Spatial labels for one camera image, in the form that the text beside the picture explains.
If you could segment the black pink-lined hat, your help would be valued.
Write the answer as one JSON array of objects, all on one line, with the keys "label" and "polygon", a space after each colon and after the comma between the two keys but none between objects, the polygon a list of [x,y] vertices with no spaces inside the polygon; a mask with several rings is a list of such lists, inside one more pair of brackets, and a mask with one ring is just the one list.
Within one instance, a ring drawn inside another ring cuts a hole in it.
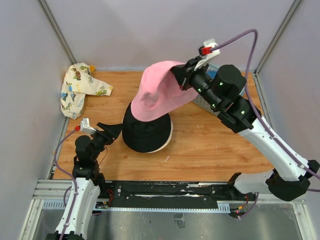
[{"label": "black pink-lined hat", "polygon": [[155,120],[142,122],[134,118],[129,104],[122,120],[122,139],[133,151],[148,153],[160,148],[171,131],[171,117],[167,113]]}]

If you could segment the beige bucket hat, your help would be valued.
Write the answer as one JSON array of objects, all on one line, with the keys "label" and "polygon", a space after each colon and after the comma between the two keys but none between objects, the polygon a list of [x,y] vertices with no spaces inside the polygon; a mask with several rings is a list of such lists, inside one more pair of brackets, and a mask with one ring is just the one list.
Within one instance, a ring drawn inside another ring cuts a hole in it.
[{"label": "beige bucket hat", "polygon": [[168,139],[166,140],[166,142],[165,142],[160,148],[158,148],[158,149],[156,149],[156,150],[153,150],[153,151],[149,151],[149,152],[147,152],[147,154],[156,153],[156,152],[159,152],[159,151],[161,151],[162,149],[164,149],[164,148],[170,143],[170,141],[171,141],[171,139],[172,139],[173,129],[174,129],[174,125],[173,125],[173,122],[172,122],[172,120],[171,120],[171,121],[170,121],[170,134],[169,134],[169,137],[168,137]]}]

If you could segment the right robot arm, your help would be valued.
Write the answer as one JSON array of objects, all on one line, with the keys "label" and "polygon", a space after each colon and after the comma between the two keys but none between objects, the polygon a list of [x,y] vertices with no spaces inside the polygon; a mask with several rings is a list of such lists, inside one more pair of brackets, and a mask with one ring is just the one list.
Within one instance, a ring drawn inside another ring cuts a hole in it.
[{"label": "right robot arm", "polygon": [[197,69],[196,63],[191,59],[170,69],[180,89],[194,89],[227,128],[248,140],[274,167],[262,173],[235,173],[227,183],[227,196],[238,200],[244,194],[264,193],[289,202],[304,195],[320,164],[297,154],[277,136],[257,107],[241,96],[247,80],[234,65],[219,67],[211,77],[206,66]]}]

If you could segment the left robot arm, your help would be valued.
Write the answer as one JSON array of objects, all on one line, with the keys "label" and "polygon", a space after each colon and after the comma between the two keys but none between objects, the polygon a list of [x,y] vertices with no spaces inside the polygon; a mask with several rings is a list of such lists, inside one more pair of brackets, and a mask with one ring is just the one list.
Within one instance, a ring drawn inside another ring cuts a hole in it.
[{"label": "left robot arm", "polygon": [[72,172],[55,166],[67,174],[71,180],[70,195],[65,205],[63,216],[54,233],[46,236],[47,240],[86,240],[92,211],[98,198],[107,193],[106,180],[100,172],[98,156],[106,146],[111,145],[120,135],[123,125],[97,123],[98,128],[90,126],[88,118],[83,118],[80,125],[72,130],[83,134],[75,140],[75,157]]}]

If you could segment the pink bucket hat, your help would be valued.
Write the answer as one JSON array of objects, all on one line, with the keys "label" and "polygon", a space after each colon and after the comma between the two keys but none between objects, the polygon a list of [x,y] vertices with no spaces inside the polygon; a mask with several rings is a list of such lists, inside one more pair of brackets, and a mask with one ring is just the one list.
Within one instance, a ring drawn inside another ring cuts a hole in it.
[{"label": "pink bucket hat", "polygon": [[193,88],[182,91],[171,72],[179,61],[161,61],[147,67],[142,74],[138,93],[131,102],[131,112],[141,122],[151,122],[196,98]]}]

